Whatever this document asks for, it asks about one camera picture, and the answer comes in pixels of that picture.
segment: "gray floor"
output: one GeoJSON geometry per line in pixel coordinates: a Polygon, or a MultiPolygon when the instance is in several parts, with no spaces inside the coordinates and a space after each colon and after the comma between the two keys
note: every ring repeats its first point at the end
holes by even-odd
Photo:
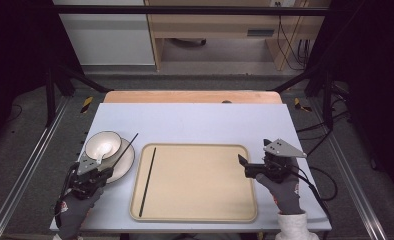
{"type": "MultiPolygon", "coordinates": [[[[90,77],[115,89],[271,89],[292,78],[297,72],[286,69],[277,72],[273,68],[263,41],[208,40],[206,46],[183,45],[168,42],[160,72],[152,70],[134,70],[127,75],[112,75],[101,72],[90,73],[90,77]]],[[[27,188],[21,194],[2,239],[9,239],[7,234],[40,235],[40,239],[49,239],[53,234],[48,230],[52,219],[51,205],[60,191],[68,167],[77,159],[87,131],[91,126],[98,103],[104,94],[75,81],[77,91],[68,99],[68,104],[55,134],[32,175],[27,188]],[[82,104],[88,96],[93,102],[86,113],[80,113],[82,104]]],[[[314,109],[320,104],[317,98],[306,99],[301,89],[304,83],[282,94],[288,104],[296,129],[319,123],[315,111],[307,112],[295,109],[294,99],[299,97],[303,106],[314,109]]],[[[0,208],[4,205],[12,186],[21,174],[35,144],[44,131],[46,121],[44,88],[19,96],[12,109],[11,121],[8,121],[0,134],[0,208]]],[[[334,114],[345,111],[345,105],[334,105],[334,114]]],[[[333,135],[321,144],[308,158],[310,166],[327,171],[337,181],[337,197],[328,202],[332,215],[333,230],[329,239],[371,239],[360,213],[352,198],[345,176],[341,174],[337,155],[329,144],[334,138],[340,145],[345,160],[355,173],[369,204],[381,223],[388,239],[394,239],[394,186],[383,172],[371,169],[368,156],[359,136],[347,118],[338,120],[334,125],[333,135]]],[[[324,134],[322,129],[299,134],[303,150],[309,152],[319,141],[303,140],[324,134]]],[[[332,194],[332,184],[322,174],[313,172],[321,196],[332,194]]],[[[116,234],[85,233],[89,237],[117,237],[116,234]]]]}

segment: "white sleeve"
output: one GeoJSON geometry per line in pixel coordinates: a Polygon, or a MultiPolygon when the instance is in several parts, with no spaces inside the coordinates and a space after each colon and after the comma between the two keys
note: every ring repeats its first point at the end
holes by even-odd
{"type": "Polygon", "coordinates": [[[318,235],[307,230],[307,215],[281,215],[278,214],[278,224],[281,232],[275,240],[319,240],[318,235]]]}

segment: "white table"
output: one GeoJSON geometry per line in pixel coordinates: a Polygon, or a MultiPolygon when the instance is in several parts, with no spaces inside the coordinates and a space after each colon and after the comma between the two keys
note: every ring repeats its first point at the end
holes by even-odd
{"type": "MultiPolygon", "coordinates": [[[[285,104],[218,103],[102,103],[87,140],[100,131],[115,131],[133,143],[135,162],[105,192],[82,225],[99,232],[259,232],[279,229],[278,208],[269,191],[255,182],[258,215],[251,223],[138,222],[129,213],[141,149],[148,143],[240,144],[253,163],[262,163],[263,139],[284,139],[301,149],[285,104]]],[[[300,168],[314,183],[305,159],[300,168]]],[[[300,205],[307,212],[311,231],[330,230],[326,214],[307,184],[300,181],[300,205]]],[[[56,230],[55,223],[50,229],[56,230]]]]}

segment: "white bowl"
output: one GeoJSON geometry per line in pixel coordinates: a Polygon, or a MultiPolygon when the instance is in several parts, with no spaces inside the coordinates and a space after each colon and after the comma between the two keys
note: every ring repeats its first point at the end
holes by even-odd
{"type": "Polygon", "coordinates": [[[99,147],[106,143],[110,144],[112,149],[110,152],[104,154],[103,159],[113,156],[119,150],[120,145],[122,144],[122,139],[115,132],[99,132],[92,136],[85,144],[85,154],[87,154],[87,156],[91,159],[97,159],[98,155],[100,154],[98,152],[99,147]]]}

